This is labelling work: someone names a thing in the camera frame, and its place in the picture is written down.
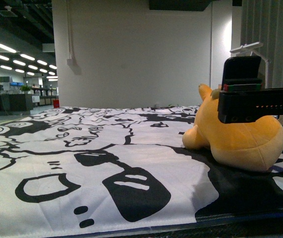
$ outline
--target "cartoon pattern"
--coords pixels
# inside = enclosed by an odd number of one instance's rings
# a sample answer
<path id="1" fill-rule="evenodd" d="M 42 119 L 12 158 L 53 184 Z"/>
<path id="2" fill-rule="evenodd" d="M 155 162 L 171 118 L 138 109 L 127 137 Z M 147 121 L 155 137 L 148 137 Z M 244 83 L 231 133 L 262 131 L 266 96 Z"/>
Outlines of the cartoon pattern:
<path id="1" fill-rule="evenodd" d="M 283 214 L 283 153 L 252 173 L 186 150 L 197 109 L 64 107 L 0 125 L 0 237 Z"/>

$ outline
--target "black bracket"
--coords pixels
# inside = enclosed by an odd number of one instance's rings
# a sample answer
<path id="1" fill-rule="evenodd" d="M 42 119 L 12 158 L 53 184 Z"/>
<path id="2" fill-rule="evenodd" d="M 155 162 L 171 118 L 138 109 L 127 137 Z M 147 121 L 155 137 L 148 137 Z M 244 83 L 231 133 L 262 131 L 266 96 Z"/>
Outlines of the black bracket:
<path id="1" fill-rule="evenodd" d="M 253 122 L 265 115 L 283 115 L 283 88 L 220 91 L 218 118 L 223 123 Z"/>

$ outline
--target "black device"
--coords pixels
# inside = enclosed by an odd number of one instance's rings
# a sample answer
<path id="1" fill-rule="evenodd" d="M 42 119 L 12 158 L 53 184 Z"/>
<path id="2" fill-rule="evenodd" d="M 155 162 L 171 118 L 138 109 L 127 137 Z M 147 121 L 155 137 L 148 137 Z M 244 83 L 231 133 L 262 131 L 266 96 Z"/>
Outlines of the black device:
<path id="1" fill-rule="evenodd" d="M 253 122 L 283 115 L 283 88 L 261 89 L 259 56 L 233 57 L 224 64 L 218 118 L 223 123 Z"/>

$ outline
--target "black ceiling panel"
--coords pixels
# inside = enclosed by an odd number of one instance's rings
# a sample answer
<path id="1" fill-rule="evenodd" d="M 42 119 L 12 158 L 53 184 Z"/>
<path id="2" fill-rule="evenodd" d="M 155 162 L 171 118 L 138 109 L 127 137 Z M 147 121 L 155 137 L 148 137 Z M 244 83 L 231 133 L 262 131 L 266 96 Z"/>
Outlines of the black ceiling panel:
<path id="1" fill-rule="evenodd" d="M 149 0 L 150 10 L 204 11 L 214 0 Z"/>

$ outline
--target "stuffed animal ear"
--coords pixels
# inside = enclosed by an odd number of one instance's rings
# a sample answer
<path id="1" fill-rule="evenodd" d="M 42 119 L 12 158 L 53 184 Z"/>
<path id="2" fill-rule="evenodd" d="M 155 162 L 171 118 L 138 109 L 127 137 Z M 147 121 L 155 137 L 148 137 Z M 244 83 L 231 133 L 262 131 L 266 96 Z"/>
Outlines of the stuffed animal ear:
<path id="1" fill-rule="evenodd" d="M 212 89 L 206 84 L 201 83 L 199 85 L 199 93 L 200 93 L 202 101 L 204 101 L 206 97 L 209 97 L 211 95 L 211 92 L 212 92 Z"/>
<path id="2" fill-rule="evenodd" d="M 220 89 L 217 88 L 217 89 L 214 89 L 212 92 L 211 92 L 211 96 L 212 96 L 212 99 L 215 100 L 215 99 L 218 99 L 220 97 Z"/>

